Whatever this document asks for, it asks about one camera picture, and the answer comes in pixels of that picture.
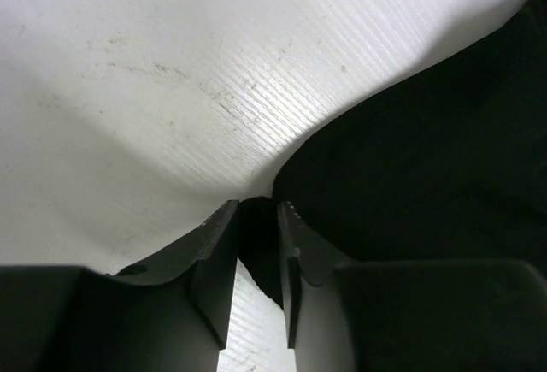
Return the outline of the black tank top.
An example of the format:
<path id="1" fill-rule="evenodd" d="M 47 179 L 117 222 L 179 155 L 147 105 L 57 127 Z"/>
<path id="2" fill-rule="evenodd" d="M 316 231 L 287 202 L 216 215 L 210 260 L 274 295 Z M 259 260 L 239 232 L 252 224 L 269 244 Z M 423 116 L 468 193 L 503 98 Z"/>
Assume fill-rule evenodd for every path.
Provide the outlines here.
<path id="1" fill-rule="evenodd" d="M 238 257 L 282 292 L 277 207 L 360 261 L 512 258 L 546 268 L 546 0 L 318 130 L 270 197 L 242 204 Z"/>

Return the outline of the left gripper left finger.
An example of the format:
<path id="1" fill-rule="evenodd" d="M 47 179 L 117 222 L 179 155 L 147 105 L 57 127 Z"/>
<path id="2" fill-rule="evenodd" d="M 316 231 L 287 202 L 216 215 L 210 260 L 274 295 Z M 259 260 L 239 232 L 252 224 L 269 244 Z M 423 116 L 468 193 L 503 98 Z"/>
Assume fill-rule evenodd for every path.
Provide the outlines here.
<path id="1" fill-rule="evenodd" d="M 106 275 L 79 266 L 1 269 L 4 371 L 214 371 L 226 347 L 238 203 Z"/>

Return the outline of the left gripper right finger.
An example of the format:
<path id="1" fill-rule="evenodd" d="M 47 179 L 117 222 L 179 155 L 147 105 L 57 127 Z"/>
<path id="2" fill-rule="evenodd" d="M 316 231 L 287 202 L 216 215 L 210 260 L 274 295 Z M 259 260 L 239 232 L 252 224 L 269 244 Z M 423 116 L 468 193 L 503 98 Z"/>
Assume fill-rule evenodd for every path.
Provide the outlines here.
<path id="1" fill-rule="evenodd" d="M 546 281 L 506 259 L 360 262 L 278 208 L 300 371 L 543 371 Z"/>

